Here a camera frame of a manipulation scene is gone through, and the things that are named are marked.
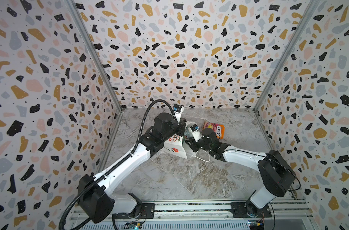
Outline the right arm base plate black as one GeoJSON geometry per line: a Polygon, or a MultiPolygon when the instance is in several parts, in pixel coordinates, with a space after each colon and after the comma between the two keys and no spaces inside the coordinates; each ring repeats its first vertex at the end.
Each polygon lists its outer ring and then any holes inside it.
{"type": "Polygon", "coordinates": [[[230,212],[234,218],[271,218],[272,213],[268,205],[258,209],[251,202],[232,202],[230,212]]]}

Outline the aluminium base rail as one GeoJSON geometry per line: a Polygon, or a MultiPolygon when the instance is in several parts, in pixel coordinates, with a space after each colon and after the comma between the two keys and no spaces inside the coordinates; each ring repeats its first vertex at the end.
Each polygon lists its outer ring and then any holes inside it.
{"type": "Polygon", "coordinates": [[[264,222],[265,230],[317,230],[306,202],[276,199],[267,205],[271,218],[234,218],[230,212],[232,202],[241,200],[163,200],[154,203],[153,219],[116,219],[110,214],[99,223],[88,222],[84,230],[123,230],[127,222],[142,222],[142,230],[249,230],[248,221],[264,222]]]}

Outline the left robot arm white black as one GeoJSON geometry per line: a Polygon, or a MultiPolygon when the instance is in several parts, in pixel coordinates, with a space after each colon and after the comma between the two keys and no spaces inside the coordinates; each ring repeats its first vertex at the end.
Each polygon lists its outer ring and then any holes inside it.
{"type": "Polygon", "coordinates": [[[95,176],[84,176],[79,182],[78,205],[93,223],[99,223],[110,214],[125,213],[132,218],[142,215],[142,201],[132,193],[115,195],[114,190],[137,167],[153,157],[174,135],[182,136],[186,121],[182,113],[160,113],[154,126],[140,132],[134,147],[114,164],[95,176]]]}

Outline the left corner aluminium post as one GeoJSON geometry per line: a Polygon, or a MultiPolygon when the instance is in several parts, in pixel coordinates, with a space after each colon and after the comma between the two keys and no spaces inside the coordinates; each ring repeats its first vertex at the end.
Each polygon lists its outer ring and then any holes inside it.
{"type": "Polygon", "coordinates": [[[94,44],[89,37],[89,33],[83,23],[83,20],[80,17],[80,14],[78,12],[75,2],[73,0],[66,0],[65,3],[67,5],[69,12],[71,13],[71,17],[73,21],[76,24],[76,28],[79,30],[81,34],[81,38],[84,41],[85,46],[88,52],[90,53],[98,72],[100,73],[100,76],[102,77],[102,80],[107,88],[107,91],[112,98],[114,108],[117,110],[118,114],[121,114],[122,113],[121,105],[119,104],[116,94],[114,92],[114,89],[107,77],[106,72],[104,71],[103,65],[98,57],[94,44]]]}

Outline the white paper bag red flower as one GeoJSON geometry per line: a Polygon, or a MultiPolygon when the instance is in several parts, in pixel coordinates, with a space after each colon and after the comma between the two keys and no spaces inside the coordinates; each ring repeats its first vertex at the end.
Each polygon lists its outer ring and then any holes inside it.
{"type": "MultiPolygon", "coordinates": [[[[186,127],[191,126],[193,124],[196,124],[196,123],[186,122],[186,127]]],[[[191,149],[191,145],[187,145],[185,143],[185,140],[186,139],[184,138],[184,136],[183,137],[174,136],[173,139],[169,138],[164,144],[164,151],[166,153],[169,153],[184,159],[197,158],[206,163],[210,161],[210,155],[208,153],[207,153],[208,155],[207,160],[198,157],[197,156],[198,152],[193,152],[191,149]]]]}

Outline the right corner aluminium post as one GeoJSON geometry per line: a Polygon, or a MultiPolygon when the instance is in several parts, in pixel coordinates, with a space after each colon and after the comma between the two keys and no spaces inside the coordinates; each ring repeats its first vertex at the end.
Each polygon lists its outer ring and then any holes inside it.
{"type": "Polygon", "coordinates": [[[305,27],[307,26],[310,18],[312,17],[313,13],[317,9],[319,5],[318,0],[312,0],[307,5],[307,8],[304,12],[304,15],[302,19],[300,20],[295,32],[293,33],[291,40],[288,42],[285,51],[283,52],[280,60],[277,62],[276,67],[274,68],[274,71],[272,72],[271,77],[269,78],[268,82],[265,84],[265,88],[259,97],[253,111],[256,114],[257,111],[261,108],[262,103],[264,99],[267,97],[268,91],[272,88],[272,85],[276,78],[278,77],[282,67],[284,66],[284,63],[288,60],[288,57],[291,55],[291,53],[294,50],[294,46],[297,44],[302,32],[304,31],[305,27]]]}

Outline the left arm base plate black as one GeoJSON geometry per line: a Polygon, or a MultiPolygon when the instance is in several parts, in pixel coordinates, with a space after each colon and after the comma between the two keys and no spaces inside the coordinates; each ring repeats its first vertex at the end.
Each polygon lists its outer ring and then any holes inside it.
{"type": "Polygon", "coordinates": [[[153,219],[155,211],[154,203],[142,203],[135,206],[130,213],[114,214],[116,219],[153,219]]]}

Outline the teal pink Fox's candy packet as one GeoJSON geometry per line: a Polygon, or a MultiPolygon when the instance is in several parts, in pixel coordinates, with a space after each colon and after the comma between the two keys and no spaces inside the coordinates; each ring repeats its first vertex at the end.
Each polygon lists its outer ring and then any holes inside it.
{"type": "Polygon", "coordinates": [[[190,127],[186,127],[185,133],[184,133],[184,138],[186,140],[190,139],[193,137],[193,133],[190,127]]]}

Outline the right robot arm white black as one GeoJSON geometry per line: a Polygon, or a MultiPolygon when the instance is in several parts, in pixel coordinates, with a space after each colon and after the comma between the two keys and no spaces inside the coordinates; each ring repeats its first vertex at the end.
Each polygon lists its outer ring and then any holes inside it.
{"type": "Polygon", "coordinates": [[[296,179],[296,173],[278,151],[258,153],[222,143],[210,128],[200,132],[198,127],[194,126],[185,132],[185,136],[185,143],[193,152],[204,150],[216,160],[240,164],[260,173],[263,185],[234,213],[257,217],[274,198],[284,197],[296,179]]]}

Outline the left green circuit board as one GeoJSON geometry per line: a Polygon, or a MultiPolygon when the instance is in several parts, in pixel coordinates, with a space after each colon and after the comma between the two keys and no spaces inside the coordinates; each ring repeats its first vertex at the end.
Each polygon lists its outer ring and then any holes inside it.
{"type": "Polygon", "coordinates": [[[123,230],[141,230],[143,227],[142,222],[127,222],[122,226],[123,230]]]}

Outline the orange pink Fox's candy packet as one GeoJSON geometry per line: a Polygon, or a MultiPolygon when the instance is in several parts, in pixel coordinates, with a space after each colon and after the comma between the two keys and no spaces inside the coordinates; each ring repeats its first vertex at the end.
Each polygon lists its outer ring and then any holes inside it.
{"type": "Polygon", "coordinates": [[[225,126],[217,123],[211,123],[211,122],[205,122],[203,128],[210,128],[212,129],[218,139],[223,139],[224,138],[224,132],[225,132],[225,126]]]}

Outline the corner aluminium post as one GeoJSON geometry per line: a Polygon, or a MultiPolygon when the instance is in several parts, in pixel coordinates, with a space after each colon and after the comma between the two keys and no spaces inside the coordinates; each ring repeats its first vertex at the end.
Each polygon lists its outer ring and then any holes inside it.
{"type": "Polygon", "coordinates": [[[284,63],[288,60],[288,57],[291,55],[291,53],[294,50],[294,46],[297,44],[302,32],[304,31],[305,27],[307,26],[310,18],[312,17],[313,13],[317,9],[319,5],[318,0],[312,0],[307,5],[307,8],[304,12],[304,15],[302,19],[300,20],[295,32],[293,33],[291,40],[288,42],[285,51],[283,52],[280,60],[277,62],[276,67],[274,68],[274,71],[272,72],[271,77],[269,78],[268,82],[265,84],[265,88],[259,97],[253,111],[256,114],[257,111],[261,108],[262,103],[264,99],[267,97],[268,91],[272,88],[272,85],[276,78],[278,77],[282,67],[284,66],[284,63]]]}
{"type": "Polygon", "coordinates": [[[78,12],[75,2],[73,0],[66,0],[65,3],[67,5],[69,12],[71,13],[71,17],[73,21],[76,24],[76,28],[79,30],[81,34],[81,38],[84,41],[85,46],[88,52],[90,53],[98,72],[100,73],[100,76],[102,77],[102,80],[107,88],[107,91],[112,98],[114,108],[117,110],[118,114],[121,114],[122,113],[121,105],[119,104],[116,94],[114,92],[114,89],[107,77],[106,72],[104,71],[103,65],[98,57],[94,44],[89,37],[89,33],[83,23],[83,20],[80,17],[80,14],[78,12]]]}

